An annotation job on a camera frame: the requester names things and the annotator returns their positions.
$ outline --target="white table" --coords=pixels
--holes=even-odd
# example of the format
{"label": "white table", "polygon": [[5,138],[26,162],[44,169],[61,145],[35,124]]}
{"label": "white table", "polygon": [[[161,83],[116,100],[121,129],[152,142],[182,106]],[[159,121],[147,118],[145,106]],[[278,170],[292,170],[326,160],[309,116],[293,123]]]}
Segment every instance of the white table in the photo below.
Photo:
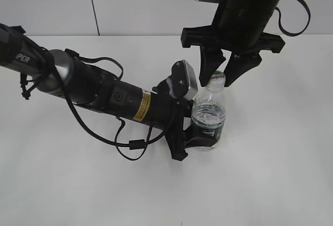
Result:
{"label": "white table", "polygon": [[[148,90],[177,60],[199,73],[198,47],[182,49],[175,36],[32,39],[111,56],[124,81]],[[182,162],[165,139],[125,160],[87,135],[63,100],[35,91],[25,101],[19,74],[0,68],[0,225],[333,225],[333,35],[285,40],[282,53],[262,52],[262,64],[226,90],[220,147],[189,150]],[[113,116],[80,114],[114,138]],[[147,129],[127,122],[119,141]]]}

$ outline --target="sticker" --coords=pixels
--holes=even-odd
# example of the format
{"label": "sticker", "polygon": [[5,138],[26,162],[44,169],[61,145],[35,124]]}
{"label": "sticker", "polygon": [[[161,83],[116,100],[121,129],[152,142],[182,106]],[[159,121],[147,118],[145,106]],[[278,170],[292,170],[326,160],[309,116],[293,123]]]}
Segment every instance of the sticker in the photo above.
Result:
{"label": "sticker", "polygon": [[151,102],[151,93],[149,91],[142,89],[141,105],[133,118],[135,121],[140,122],[145,118],[150,107],[150,102]]}
{"label": "sticker", "polygon": [[207,134],[211,137],[214,137],[215,131],[202,131],[204,134]]}

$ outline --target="white bottle cap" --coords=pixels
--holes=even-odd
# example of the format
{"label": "white bottle cap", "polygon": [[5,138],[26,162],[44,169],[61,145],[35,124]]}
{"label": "white bottle cap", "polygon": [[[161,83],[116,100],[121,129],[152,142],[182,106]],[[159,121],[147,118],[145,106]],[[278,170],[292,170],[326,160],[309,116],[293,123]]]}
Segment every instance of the white bottle cap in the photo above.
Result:
{"label": "white bottle cap", "polygon": [[225,74],[221,71],[216,70],[210,78],[207,87],[214,89],[223,89],[225,84]]}

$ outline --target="water bottle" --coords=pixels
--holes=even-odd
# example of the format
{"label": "water bottle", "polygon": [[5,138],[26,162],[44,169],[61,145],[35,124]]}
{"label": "water bottle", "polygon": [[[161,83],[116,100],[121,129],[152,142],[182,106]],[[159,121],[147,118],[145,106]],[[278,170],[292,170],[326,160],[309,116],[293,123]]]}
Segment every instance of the water bottle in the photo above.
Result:
{"label": "water bottle", "polygon": [[[204,134],[211,135],[219,142],[225,122],[225,75],[216,71],[206,87],[201,88],[195,97],[191,124]],[[211,147],[197,147],[197,150],[207,151],[216,148],[217,143]]]}

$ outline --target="green bottle label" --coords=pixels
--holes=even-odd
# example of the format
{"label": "green bottle label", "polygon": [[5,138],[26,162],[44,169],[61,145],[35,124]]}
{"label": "green bottle label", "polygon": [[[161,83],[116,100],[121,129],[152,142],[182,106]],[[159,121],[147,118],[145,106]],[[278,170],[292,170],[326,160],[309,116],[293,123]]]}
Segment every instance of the green bottle label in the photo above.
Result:
{"label": "green bottle label", "polygon": [[200,132],[214,137],[217,141],[220,140],[224,123],[221,126],[219,126],[217,128],[213,128],[213,129],[199,126],[196,123],[194,123],[193,120],[191,120],[191,124],[195,129],[199,130]]}

